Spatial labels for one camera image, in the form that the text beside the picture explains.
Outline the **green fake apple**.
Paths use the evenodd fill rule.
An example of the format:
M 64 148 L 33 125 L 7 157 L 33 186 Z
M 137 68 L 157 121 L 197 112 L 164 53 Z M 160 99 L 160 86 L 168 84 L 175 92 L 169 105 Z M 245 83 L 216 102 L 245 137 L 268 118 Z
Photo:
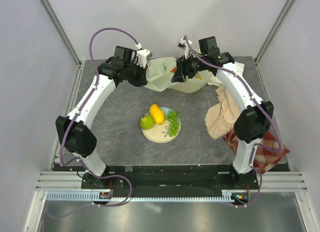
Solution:
M 145 115 L 140 119 L 139 124 L 143 130 L 149 130 L 155 125 L 155 121 L 151 115 Z

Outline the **green fake grapes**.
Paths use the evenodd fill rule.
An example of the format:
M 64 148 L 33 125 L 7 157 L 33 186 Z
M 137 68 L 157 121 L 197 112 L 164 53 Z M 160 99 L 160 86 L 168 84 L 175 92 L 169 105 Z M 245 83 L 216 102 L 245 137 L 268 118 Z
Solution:
M 174 137 L 178 134 L 180 123 L 178 122 L 178 115 L 176 111 L 170 111 L 166 116 L 166 120 L 169 121 L 168 135 Z

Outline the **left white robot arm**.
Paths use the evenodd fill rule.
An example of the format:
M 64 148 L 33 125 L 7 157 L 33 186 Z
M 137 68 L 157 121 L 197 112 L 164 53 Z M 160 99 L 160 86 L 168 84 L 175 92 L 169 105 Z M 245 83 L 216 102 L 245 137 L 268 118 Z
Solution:
M 75 108 L 55 121 L 60 154 L 64 151 L 72 153 L 93 175 L 92 183 L 99 189 L 109 185 L 110 177 L 107 165 L 96 151 L 97 138 L 91 131 L 92 123 L 119 83 L 128 81 L 135 87 L 147 85 L 147 63 L 151 57 L 152 52 L 148 49 L 116 46 L 114 55 L 98 66 L 90 87 Z

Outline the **yellow fake mango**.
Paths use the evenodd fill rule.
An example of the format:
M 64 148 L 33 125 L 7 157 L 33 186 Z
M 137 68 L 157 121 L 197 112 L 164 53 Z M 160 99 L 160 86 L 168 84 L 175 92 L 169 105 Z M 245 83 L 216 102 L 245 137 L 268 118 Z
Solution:
M 152 104 L 150 106 L 149 114 L 158 125 L 161 125 L 165 121 L 165 114 L 157 104 Z

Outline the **light green plastic bag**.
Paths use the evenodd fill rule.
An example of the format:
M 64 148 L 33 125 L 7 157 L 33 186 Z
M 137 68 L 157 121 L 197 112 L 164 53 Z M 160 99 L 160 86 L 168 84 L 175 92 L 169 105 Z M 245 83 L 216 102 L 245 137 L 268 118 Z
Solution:
M 173 89 L 183 93 L 194 93 L 205 86 L 213 75 L 211 71 L 204 70 L 197 72 L 201 75 L 202 80 L 196 78 L 196 73 L 195 77 L 187 78 L 186 82 L 172 83 L 171 78 L 174 75 L 172 70 L 177 67 L 176 60 L 175 57 L 151 59 L 147 64 L 147 85 L 145 87 L 156 92 Z

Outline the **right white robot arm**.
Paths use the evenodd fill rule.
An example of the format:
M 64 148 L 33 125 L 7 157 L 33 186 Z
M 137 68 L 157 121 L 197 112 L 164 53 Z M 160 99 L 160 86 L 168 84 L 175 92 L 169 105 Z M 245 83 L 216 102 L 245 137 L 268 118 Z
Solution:
M 229 183 L 235 189 L 247 183 L 246 174 L 253 169 L 256 147 L 273 123 L 274 105 L 263 101 L 240 74 L 234 58 L 229 52 L 221 52 L 214 36 L 198 41 L 200 53 L 196 53 L 191 42 L 184 36 L 178 46 L 184 49 L 184 56 L 176 61 L 176 71 L 171 82 L 184 83 L 201 71 L 211 72 L 230 92 L 239 109 L 234 132 L 238 138 L 236 157 L 232 163 L 233 172 Z

